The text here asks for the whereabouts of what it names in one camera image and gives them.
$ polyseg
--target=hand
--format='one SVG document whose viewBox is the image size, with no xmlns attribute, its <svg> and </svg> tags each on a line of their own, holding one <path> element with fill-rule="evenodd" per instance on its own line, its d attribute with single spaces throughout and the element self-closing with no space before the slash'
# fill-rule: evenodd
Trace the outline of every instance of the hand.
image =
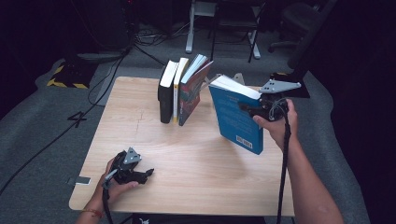
<svg viewBox="0 0 396 224">
<path fill-rule="evenodd" d="M 112 159 L 107 163 L 106 172 L 100 178 L 98 185 L 96 186 L 95 193 L 92 195 L 92 200 L 99 200 L 100 202 L 102 201 L 102 193 L 103 193 L 102 184 L 105 183 L 105 177 L 108 174 L 111 165 L 113 164 L 113 161 L 114 159 Z M 108 194 L 110 195 L 110 198 L 108 199 L 108 204 L 114 203 L 122 193 L 128 191 L 129 189 L 133 189 L 139 185 L 139 183 L 137 183 L 136 181 L 132 181 L 121 185 L 117 183 L 117 181 L 115 181 L 114 179 L 110 180 L 110 184 L 111 186 L 110 189 L 108 190 Z"/>
<path fill-rule="evenodd" d="M 297 120 L 297 112 L 294 109 L 293 101 L 287 99 L 288 102 L 288 119 L 291 130 L 290 141 L 298 141 L 297 139 L 297 129 L 298 129 L 298 120 Z M 271 134 L 271 137 L 275 140 L 276 144 L 283 150 L 284 144 L 284 136 L 285 136 L 285 119 L 280 119 L 276 121 L 268 121 L 258 115 L 253 117 L 254 121 L 259 124 L 264 129 L 268 130 Z"/>
</svg>

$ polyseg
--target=chair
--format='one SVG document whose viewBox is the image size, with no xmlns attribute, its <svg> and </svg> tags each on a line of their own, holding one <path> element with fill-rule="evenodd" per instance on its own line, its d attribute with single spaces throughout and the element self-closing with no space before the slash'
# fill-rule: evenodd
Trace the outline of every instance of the chair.
<svg viewBox="0 0 396 224">
<path fill-rule="evenodd" d="M 259 12 L 256 14 L 254 7 L 259 7 Z M 253 55 L 253 50 L 256 45 L 258 36 L 257 29 L 259 27 L 259 18 L 262 14 L 263 1 L 260 0 L 219 0 L 216 4 L 213 26 L 209 32 L 208 38 L 213 32 L 212 51 L 210 60 L 213 60 L 213 54 L 216 44 L 234 44 L 244 45 L 242 42 L 248 40 L 245 45 L 250 46 L 250 55 L 248 62 L 250 63 Z M 233 32 L 245 32 L 245 35 L 239 41 L 218 41 L 218 30 L 228 30 Z"/>
<path fill-rule="evenodd" d="M 320 12 L 318 6 L 311 7 L 306 3 L 298 2 L 285 7 L 281 12 L 281 35 L 286 35 L 291 40 L 273 43 L 268 48 L 269 52 L 274 52 L 276 48 L 295 47 L 306 36 L 309 29 L 318 20 Z"/>
</svg>

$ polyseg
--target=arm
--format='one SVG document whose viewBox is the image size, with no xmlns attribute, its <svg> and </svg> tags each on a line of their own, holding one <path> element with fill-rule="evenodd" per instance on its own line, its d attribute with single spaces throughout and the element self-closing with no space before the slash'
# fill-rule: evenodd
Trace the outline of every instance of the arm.
<svg viewBox="0 0 396 224">
<path fill-rule="evenodd" d="M 318 178 L 300 145 L 297 137 L 297 113 L 291 100 L 288 100 L 288 107 L 291 127 L 288 170 L 296 218 L 299 223 L 344 223 L 332 196 Z M 285 120 L 269 122 L 259 116 L 253 119 L 267 129 L 276 144 L 283 148 Z"/>
<path fill-rule="evenodd" d="M 102 184 L 105 182 L 106 174 L 111 167 L 113 160 L 107 163 L 106 172 L 100 178 L 98 185 L 96 186 L 95 192 L 93 193 L 91 199 L 87 202 L 84 209 L 91 209 L 97 211 L 105 216 L 105 208 L 102 203 L 102 193 L 103 188 Z M 111 180 L 111 188 L 109 189 L 110 198 L 108 200 L 108 204 L 111 205 L 114 203 L 118 197 L 125 191 L 129 189 L 133 189 L 138 185 L 137 182 L 132 181 L 124 185 L 118 184 L 114 179 Z M 94 212 L 81 212 L 78 216 L 76 224 L 94 224 L 99 223 L 100 217 L 97 216 Z"/>
</svg>

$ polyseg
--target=bracelet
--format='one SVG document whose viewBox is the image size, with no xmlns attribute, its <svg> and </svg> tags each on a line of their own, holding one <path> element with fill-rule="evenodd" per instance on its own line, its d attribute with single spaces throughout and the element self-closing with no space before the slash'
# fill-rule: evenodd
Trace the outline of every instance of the bracelet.
<svg viewBox="0 0 396 224">
<path fill-rule="evenodd" d="M 103 217 L 103 214 L 101 212 L 93 210 L 93 209 L 84 208 L 81 210 L 81 213 L 83 213 L 83 212 L 91 212 L 91 213 L 93 213 L 93 215 L 92 215 L 93 217 L 99 217 L 99 218 Z"/>
</svg>

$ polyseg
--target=blue book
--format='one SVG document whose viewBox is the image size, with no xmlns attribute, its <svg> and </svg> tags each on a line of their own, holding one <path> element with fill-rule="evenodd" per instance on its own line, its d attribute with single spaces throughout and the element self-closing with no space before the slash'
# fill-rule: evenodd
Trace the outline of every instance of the blue book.
<svg viewBox="0 0 396 224">
<path fill-rule="evenodd" d="M 261 106 L 261 94 L 226 76 L 211 82 L 209 90 L 215 105 L 220 134 L 257 155 L 262 153 L 262 128 L 247 111 L 239 108 L 239 103 Z"/>
</svg>

